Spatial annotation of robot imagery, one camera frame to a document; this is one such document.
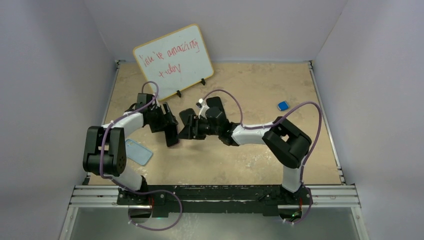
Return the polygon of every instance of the whiteboard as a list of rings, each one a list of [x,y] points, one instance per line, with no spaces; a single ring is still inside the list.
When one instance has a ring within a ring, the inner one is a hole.
[[[214,74],[197,24],[137,46],[132,53],[145,79],[159,86],[159,100]]]

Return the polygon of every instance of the robotic arm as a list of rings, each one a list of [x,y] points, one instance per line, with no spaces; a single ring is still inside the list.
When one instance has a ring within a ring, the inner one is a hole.
[[[267,145],[283,164],[281,186],[291,193],[298,191],[301,187],[301,165],[312,143],[308,135],[287,119],[272,127],[249,129],[272,125],[281,117],[273,122],[256,125],[241,126],[240,123],[230,122],[219,97],[210,97],[206,101],[200,99],[196,105],[200,108],[198,115],[192,108],[179,113],[184,124],[178,134],[180,139],[204,140],[207,135],[216,135],[227,146]],[[288,136],[287,141],[282,139],[285,136]]]
[[[165,102],[162,106],[158,101],[149,105],[144,110],[129,115],[134,109],[140,109],[153,99],[154,95],[139,93],[137,102],[134,103],[123,115],[128,115],[112,126],[106,137],[108,149],[103,156],[103,172],[106,177],[111,177],[114,181],[133,191],[145,191],[147,188],[146,179],[136,173],[127,165],[127,153],[125,148],[125,138],[135,130],[150,126],[152,133],[165,132],[166,145],[171,147],[180,140],[177,137],[177,120],[171,109]],[[85,139],[85,149],[82,166],[86,172],[100,175],[100,147],[105,134],[105,129],[109,124],[103,126],[91,126],[87,130]]]

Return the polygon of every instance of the blue sponge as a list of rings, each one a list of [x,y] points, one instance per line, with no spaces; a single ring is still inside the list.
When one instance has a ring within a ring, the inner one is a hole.
[[[288,104],[286,101],[282,101],[282,102],[280,102],[280,103],[277,105],[277,108],[278,108],[280,111],[284,111],[284,110],[289,109],[289,104]]]

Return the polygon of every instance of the gray wall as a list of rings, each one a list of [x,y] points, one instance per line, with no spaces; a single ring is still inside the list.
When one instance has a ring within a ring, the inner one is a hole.
[[[85,0],[110,52],[197,23],[215,61],[314,59],[347,0]]]
[[[114,61],[83,0],[2,0],[0,35],[0,239],[57,239]]]
[[[424,1],[349,0],[314,66],[371,239],[423,239]]]

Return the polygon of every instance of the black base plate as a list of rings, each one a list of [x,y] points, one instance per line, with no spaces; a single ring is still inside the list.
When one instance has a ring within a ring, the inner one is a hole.
[[[168,190],[175,193],[182,202],[184,213],[256,213],[280,216],[287,209],[280,211],[278,205],[293,205],[293,209],[297,211],[300,198],[303,204],[308,204],[310,197],[303,186],[291,193],[281,185],[149,185],[148,190]],[[175,197],[165,192],[139,196],[120,189],[116,203],[148,205],[148,197],[154,200],[153,218],[166,218],[169,213],[180,212]]]

